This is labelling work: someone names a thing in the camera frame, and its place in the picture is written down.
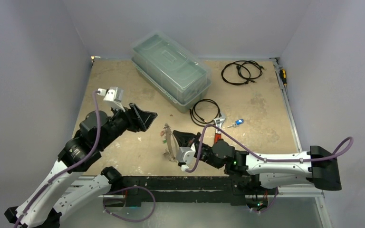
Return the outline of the clear plastic storage box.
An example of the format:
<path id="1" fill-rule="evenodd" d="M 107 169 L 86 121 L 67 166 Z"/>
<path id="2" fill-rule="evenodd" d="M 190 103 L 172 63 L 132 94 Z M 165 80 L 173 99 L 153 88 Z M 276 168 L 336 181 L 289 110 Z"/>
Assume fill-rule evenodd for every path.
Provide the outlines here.
<path id="1" fill-rule="evenodd" d="M 132 43 L 138 73 L 179 112 L 188 112 L 211 86 L 211 70 L 190 51 L 160 31 Z"/>

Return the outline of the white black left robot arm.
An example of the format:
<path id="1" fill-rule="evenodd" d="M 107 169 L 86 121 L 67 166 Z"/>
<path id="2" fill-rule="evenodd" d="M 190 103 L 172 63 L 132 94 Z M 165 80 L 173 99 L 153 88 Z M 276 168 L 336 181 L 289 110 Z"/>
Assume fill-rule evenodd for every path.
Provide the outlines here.
<path id="1" fill-rule="evenodd" d="M 134 103 L 128 108 L 113 109 L 112 113 L 108 116 L 96 109 L 85 117 L 35 192 L 21 205 L 5 211 L 9 223 L 17 228 L 58 228 L 69 215 L 99 195 L 128 193 L 135 189 L 110 166 L 88 184 L 65 193 L 115 139 L 125 131 L 147 131 L 157 117 L 157 113 L 143 111 Z"/>

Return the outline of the aluminium frame rail right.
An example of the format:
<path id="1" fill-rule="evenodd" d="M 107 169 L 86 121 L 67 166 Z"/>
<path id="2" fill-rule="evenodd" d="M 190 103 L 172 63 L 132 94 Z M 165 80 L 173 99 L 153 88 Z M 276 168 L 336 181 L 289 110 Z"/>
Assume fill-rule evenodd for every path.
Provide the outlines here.
<path id="1" fill-rule="evenodd" d="M 288 86 L 284 87 L 282 82 L 281 82 L 281 79 L 279 77 L 280 69 L 284 69 L 284 68 L 283 68 L 282 65 L 279 64 L 279 57 L 270 58 L 270 60 L 273 63 L 274 70 L 275 70 L 275 73 L 276 73 L 276 77 L 277 77 L 277 80 L 278 80 L 278 84 L 279 84 L 281 94 L 282 94 L 282 97 L 283 97 L 283 100 L 284 100 L 284 103 L 285 103 L 285 107 L 286 107 L 287 115 L 288 115 L 288 118 L 289 118 L 291 131 L 292 131 L 292 135 L 293 135 L 293 139 L 294 139 L 296 148 L 297 148 L 298 152 L 302 152 L 302 145 L 301 145 L 301 142 L 300 142 L 299 134 L 298 134 L 298 131 L 297 131 L 297 128 L 296 128 L 293 113 L 292 113 L 290 103 L 289 103 Z"/>

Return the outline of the yellow black screwdriver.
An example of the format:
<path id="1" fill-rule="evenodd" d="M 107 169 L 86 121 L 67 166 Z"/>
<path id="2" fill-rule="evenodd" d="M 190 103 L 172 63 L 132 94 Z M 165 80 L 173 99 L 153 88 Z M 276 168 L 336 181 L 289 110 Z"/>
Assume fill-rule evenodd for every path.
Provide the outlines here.
<path id="1" fill-rule="evenodd" d="M 285 69 L 280 69 L 279 77 L 281 79 L 283 86 L 286 87 L 288 83 L 287 83 L 287 74 L 286 74 Z"/>

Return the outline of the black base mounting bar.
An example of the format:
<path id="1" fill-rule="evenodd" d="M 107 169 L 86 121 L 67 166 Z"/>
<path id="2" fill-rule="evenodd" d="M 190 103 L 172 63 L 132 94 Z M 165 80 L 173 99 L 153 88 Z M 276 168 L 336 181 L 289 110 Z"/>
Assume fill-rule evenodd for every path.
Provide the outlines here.
<path id="1" fill-rule="evenodd" d="M 143 202 L 229 203 L 232 206 L 256 205 L 277 188 L 266 189 L 257 176 L 124 176 L 113 190 L 126 188 L 126 205 Z"/>

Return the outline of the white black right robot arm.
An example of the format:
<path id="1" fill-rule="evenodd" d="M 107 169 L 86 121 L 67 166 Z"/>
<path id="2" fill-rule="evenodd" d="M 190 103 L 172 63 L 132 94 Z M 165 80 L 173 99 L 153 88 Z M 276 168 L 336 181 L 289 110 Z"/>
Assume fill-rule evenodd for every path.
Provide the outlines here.
<path id="1" fill-rule="evenodd" d="M 179 151 L 176 155 L 182 171 L 189 165 L 204 162 L 223 169 L 229 176 L 252 176 L 248 188 L 253 193 L 281 185 L 313 184 L 320 190 L 342 189 L 337 153 L 321 146 L 311 146 L 308 151 L 292 154 L 257 154 L 239 151 L 223 139 L 213 146 L 200 144 L 201 134 L 173 131 Z"/>

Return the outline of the key with blue tag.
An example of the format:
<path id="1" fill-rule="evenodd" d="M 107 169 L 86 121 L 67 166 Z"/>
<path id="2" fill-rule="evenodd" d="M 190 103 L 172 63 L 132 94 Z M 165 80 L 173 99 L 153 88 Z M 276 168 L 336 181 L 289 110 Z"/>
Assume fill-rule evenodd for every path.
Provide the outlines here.
<path id="1" fill-rule="evenodd" d="M 238 120 L 234 121 L 231 125 L 229 125 L 227 128 L 236 128 L 243 123 L 244 123 L 243 119 L 238 119 Z"/>

